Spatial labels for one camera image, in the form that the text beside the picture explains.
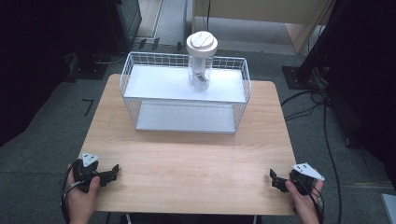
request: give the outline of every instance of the gray carpet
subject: gray carpet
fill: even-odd
[[[142,51],[151,51],[147,45]],[[186,53],[176,47],[159,46],[155,52]],[[299,91],[289,90],[281,66],[299,66],[303,56],[219,50],[219,56],[247,59],[253,80],[273,81],[282,102]],[[124,61],[111,64],[103,80],[78,79],[61,83],[41,107],[28,129],[0,148],[0,223],[64,223],[60,187],[66,165],[76,159],[100,101],[106,80],[121,73]],[[83,99],[94,100],[90,103]],[[284,116],[313,105],[302,95],[283,106]],[[324,223],[336,223],[338,194],[335,173],[323,132],[323,106],[312,115],[287,121],[297,162],[309,162],[326,177],[322,192]],[[345,147],[337,117],[327,108],[327,132],[341,183],[342,223],[388,223],[380,194],[395,194],[383,165],[364,149]],[[119,223],[114,214],[110,223]],[[184,223],[196,216],[180,215]],[[95,213],[91,223],[105,223],[105,213]],[[297,223],[295,217],[263,216],[263,223]]]

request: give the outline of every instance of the box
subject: box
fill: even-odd
[[[251,93],[244,58],[214,57],[210,86],[188,85],[189,56],[130,52],[120,79],[137,130],[236,133]]]

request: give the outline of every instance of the cup lid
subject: cup lid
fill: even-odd
[[[200,31],[187,38],[187,51],[200,58],[213,56],[218,49],[218,40],[207,31]]]

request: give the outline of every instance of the clear plastic container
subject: clear plastic container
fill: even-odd
[[[197,32],[187,38],[189,86],[193,90],[205,91],[209,88],[213,55],[217,47],[217,39],[209,32]]]

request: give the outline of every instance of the right hand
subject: right hand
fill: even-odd
[[[303,196],[300,194],[300,192],[297,190],[297,188],[294,186],[294,184],[291,181],[286,181],[286,188],[288,189],[290,193],[290,206],[291,208],[297,212],[297,217],[299,219],[299,223],[301,224],[319,224],[318,221],[318,216],[317,212],[315,210],[315,206],[312,203],[311,198],[309,195]],[[318,180],[317,184],[315,185],[315,188],[321,192],[321,189],[323,188],[323,181]],[[318,193],[313,192],[315,194],[312,194],[314,197],[316,203],[318,202]]]

